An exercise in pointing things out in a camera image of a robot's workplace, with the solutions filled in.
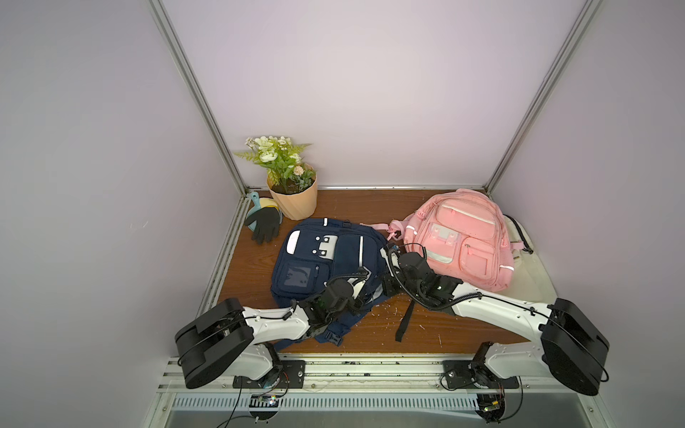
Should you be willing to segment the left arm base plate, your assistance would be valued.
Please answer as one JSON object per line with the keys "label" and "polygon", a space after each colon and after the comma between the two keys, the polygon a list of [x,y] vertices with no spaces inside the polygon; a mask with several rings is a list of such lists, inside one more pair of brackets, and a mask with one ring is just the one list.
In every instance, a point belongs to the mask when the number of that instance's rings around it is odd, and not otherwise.
{"label": "left arm base plate", "polygon": [[272,389],[302,389],[306,373],[304,360],[283,360],[277,362],[265,376],[252,380],[244,376],[236,376],[232,387],[239,389],[267,391]]}

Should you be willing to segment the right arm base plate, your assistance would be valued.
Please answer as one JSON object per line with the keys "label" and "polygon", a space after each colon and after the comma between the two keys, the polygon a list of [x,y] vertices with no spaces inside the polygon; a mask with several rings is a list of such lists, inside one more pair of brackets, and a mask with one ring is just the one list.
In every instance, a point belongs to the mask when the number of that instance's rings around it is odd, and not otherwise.
{"label": "right arm base plate", "polygon": [[520,383],[515,376],[500,378],[481,363],[470,360],[444,360],[442,386],[448,390],[499,389],[515,390]]}

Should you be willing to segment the navy blue backpack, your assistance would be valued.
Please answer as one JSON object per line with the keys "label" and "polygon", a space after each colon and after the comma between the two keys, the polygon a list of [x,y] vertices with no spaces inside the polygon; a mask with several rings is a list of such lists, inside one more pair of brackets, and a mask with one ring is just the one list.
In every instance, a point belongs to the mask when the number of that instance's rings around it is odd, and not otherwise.
{"label": "navy blue backpack", "polygon": [[317,342],[342,344],[353,326],[372,308],[387,301],[390,273],[385,237],[370,226],[339,219],[306,219],[288,234],[273,269],[270,291],[278,307],[322,292],[343,276],[361,290],[319,335]]}

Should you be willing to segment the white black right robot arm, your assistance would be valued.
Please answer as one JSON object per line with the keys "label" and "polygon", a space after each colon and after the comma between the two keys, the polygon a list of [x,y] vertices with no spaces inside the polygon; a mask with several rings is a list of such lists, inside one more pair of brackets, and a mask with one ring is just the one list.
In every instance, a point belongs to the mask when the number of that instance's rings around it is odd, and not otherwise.
{"label": "white black right robot arm", "polygon": [[553,378],[573,392],[596,396],[608,381],[608,339],[572,301],[522,301],[438,275],[418,244],[412,251],[392,245],[381,256],[394,287],[418,306],[480,320],[522,337],[521,343],[481,344],[469,364],[476,384],[540,376]]}

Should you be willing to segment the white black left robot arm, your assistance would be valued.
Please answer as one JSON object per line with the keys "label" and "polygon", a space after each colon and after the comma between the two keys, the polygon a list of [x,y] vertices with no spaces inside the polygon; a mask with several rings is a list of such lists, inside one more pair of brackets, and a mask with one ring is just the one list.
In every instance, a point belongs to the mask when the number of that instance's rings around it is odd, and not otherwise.
{"label": "white black left robot arm", "polygon": [[335,276],[321,292],[287,308],[259,310],[236,298],[217,304],[175,335],[185,386],[198,389],[224,374],[275,383],[283,370],[275,343],[324,335],[339,317],[365,302],[362,290],[370,278],[364,267]]}

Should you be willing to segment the pink backpack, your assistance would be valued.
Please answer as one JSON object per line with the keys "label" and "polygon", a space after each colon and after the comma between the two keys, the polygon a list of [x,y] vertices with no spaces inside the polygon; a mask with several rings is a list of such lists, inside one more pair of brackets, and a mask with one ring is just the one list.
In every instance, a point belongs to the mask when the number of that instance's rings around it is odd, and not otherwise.
{"label": "pink backpack", "polygon": [[372,224],[406,251],[426,255],[438,275],[453,276],[488,292],[502,292],[515,273],[505,216],[486,195],[470,189],[437,194],[406,219]]}

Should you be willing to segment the cream canvas backpack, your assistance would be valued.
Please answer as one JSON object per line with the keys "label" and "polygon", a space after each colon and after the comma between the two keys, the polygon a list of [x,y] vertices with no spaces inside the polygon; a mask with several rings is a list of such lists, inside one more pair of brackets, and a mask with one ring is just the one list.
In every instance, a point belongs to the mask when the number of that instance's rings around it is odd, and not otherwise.
{"label": "cream canvas backpack", "polygon": [[509,237],[514,240],[514,267],[509,287],[503,292],[486,292],[465,282],[453,294],[462,296],[463,301],[438,312],[483,321],[541,348],[542,330],[551,316],[548,307],[558,296],[524,228],[511,216],[506,217],[506,226]]}

